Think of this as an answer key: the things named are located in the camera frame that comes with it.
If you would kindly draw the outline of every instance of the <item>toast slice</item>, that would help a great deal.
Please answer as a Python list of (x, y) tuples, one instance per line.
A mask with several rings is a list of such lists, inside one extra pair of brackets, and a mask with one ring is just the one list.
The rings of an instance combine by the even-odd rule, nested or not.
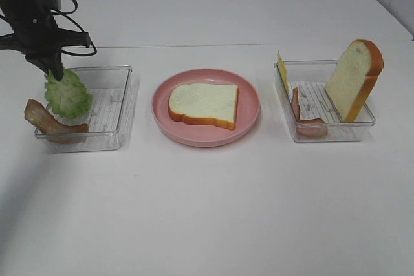
[(343, 122), (354, 122), (371, 93), (384, 61), (369, 40), (353, 41), (341, 55), (325, 86)]
[(168, 112), (171, 119), (177, 122), (233, 130), (238, 94), (237, 85), (182, 84), (171, 93)]

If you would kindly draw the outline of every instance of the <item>plastic tray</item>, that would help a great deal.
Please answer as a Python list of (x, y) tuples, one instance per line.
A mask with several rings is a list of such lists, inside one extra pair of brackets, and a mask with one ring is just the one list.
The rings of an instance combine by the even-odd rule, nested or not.
[[(79, 75), (93, 94), (93, 106), (88, 114), (75, 120), (54, 117), (61, 123), (74, 125), (89, 124), (89, 132), (74, 134), (42, 134), (36, 129), (34, 136), (42, 140), (50, 153), (78, 151), (115, 150), (125, 145), (131, 135), (135, 114), (139, 79), (131, 81), (130, 66), (117, 67), (77, 67), (73, 71)], [(76, 143), (61, 144), (48, 139), (73, 138)]]
[[(285, 61), (289, 91), (286, 90), (275, 63), (276, 90), (285, 113), (287, 124), (295, 142), (354, 142), (364, 138), (366, 132), (375, 124), (375, 117), (365, 104), (355, 122), (342, 122), (338, 111), (325, 92), (325, 83), (334, 73), (335, 60), (322, 61)], [(296, 119), (292, 108), (292, 90), (299, 90), (301, 119), (322, 118), (325, 123), (301, 123)], [(314, 133), (327, 130), (323, 137), (311, 137), (301, 133)]]

